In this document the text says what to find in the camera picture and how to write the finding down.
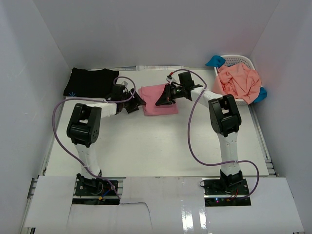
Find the black t shirt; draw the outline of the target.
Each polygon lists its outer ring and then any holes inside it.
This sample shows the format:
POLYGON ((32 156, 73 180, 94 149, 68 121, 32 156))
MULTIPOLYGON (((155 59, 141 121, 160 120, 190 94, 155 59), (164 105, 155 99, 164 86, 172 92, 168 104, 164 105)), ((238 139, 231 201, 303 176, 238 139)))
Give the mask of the black t shirt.
POLYGON ((113 81, 118 76, 119 71, 109 69, 88 71, 73 68, 63 95, 79 98, 105 98, 111 93, 113 81))

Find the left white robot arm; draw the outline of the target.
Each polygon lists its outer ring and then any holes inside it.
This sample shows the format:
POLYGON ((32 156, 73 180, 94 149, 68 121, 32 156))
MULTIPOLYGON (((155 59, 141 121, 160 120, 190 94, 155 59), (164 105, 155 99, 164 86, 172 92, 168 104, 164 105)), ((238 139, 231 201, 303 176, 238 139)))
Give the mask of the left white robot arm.
POLYGON ((114 85, 107 98, 118 103, 76 104, 66 131, 76 148, 78 159, 82 162, 81 173, 77 174, 77 179, 94 195, 99 194, 104 185, 103 180, 99 179, 101 169, 92 146, 98 139, 101 119, 116 115, 123 109, 132 113, 137 111, 139 106, 146 104, 134 88, 128 90, 122 84, 114 85))

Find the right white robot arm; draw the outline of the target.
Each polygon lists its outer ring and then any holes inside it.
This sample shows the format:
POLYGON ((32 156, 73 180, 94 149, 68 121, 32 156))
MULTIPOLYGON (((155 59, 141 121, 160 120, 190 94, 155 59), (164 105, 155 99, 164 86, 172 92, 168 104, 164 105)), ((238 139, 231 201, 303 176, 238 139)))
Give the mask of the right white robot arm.
POLYGON ((156 101, 156 106, 173 105, 178 98, 186 98, 192 101, 193 107, 187 125, 188 147, 193 158, 204 166, 220 166, 220 188, 225 194, 232 194, 237 190, 238 184, 243 180, 243 174, 238 162, 237 135, 242 123, 241 116, 233 95, 220 95, 207 90, 204 85, 195 84, 192 74, 195 72, 187 69, 179 69, 179 83, 175 82, 171 72, 166 80, 163 93, 156 101), (191 121, 197 104, 208 108, 211 127, 218 136, 221 162, 204 163, 194 154, 191 146, 191 121))

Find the white paper sheets at back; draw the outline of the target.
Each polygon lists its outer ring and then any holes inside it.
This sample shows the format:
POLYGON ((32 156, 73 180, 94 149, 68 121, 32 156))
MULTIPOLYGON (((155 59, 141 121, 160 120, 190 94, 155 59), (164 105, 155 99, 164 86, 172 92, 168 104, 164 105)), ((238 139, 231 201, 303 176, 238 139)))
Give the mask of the white paper sheets at back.
POLYGON ((116 67, 111 68, 111 70, 119 71, 143 71, 143 70, 178 70, 183 69, 184 66, 176 65, 137 65, 137 66, 128 66, 128 67, 116 67))

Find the blue t shirt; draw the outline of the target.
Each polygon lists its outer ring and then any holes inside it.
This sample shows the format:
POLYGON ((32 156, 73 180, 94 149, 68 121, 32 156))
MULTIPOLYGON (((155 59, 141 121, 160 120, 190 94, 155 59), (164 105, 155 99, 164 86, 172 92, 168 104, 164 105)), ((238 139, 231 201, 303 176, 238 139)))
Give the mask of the blue t shirt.
MULTIPOLYGON (((224 65, 224 63, 225 63, 224 58, 222 58, 219 55, 215 55, 205 64, 205 66, 213 67, 213 68, 215 67, 215 68, 218 68, 218 70, 219 70, 219 68, 222 67, 224 65)), ((259 102, 263 101, 267 97, 267 95, 268 95, 268 93, 267 93, 266 89, 263 86, 261 86, 258 98, 255 101, 253 101, 252 103, 259 103, 259 102)))

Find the salmon orange t shirt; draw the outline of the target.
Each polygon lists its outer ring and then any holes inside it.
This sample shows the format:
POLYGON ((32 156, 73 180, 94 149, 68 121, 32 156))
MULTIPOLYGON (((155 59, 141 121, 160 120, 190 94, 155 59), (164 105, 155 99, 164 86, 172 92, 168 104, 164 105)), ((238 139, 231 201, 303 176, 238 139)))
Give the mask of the salmon orange t shirt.
POLYGON ((242 99, 251 104, 258 98, 261 86, 258 72, 239 63, 219 68, 212 91, 221 95, 231 94, 235 99, 242 99))

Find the white perforated laundry basket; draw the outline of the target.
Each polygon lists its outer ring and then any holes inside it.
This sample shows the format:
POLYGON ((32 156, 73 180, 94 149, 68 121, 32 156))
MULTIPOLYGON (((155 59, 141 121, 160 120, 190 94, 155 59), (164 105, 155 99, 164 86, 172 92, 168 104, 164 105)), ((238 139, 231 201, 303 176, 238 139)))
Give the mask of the white perforated laundry basket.
MULTIPOLYGON (((255 67, 254 67, 252 61, 245 56, 242 56, 242 55, 220 55, 220 56, 225 59, 225 63, 224 63, 225 66, 229 67, 229 66, 233 66, 233 65, 236 65, 239 63, 243 63, 249 69, 255 70, 255 67)), ((214 73, 215 73, 215 76, 217 77, 218 76, 218 68, 214 67, 214 73)), ((237 106, 248 105, 242 99, 235 99, 235 102, 236 102, 237 106)))

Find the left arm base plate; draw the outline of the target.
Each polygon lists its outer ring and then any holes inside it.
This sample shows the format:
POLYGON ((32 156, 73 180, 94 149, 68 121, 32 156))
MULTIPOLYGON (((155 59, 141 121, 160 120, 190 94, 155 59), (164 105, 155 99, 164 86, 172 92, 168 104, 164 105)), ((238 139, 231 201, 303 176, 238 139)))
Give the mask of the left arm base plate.
POLYGON ((72 204, 74 205, 119 205, 121 195, 121 181, 98 178, 86 178, 81 174, 76 175, 72 204))

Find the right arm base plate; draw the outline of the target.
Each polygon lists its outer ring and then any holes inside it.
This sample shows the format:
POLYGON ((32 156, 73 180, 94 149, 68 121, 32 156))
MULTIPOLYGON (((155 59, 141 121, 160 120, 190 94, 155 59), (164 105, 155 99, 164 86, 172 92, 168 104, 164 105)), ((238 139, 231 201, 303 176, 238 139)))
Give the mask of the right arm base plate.
POLYGON ((205 207, 251 206, 246 179, 229 188, 220 179, 204 179, 199 186, 204 190, 205 207))

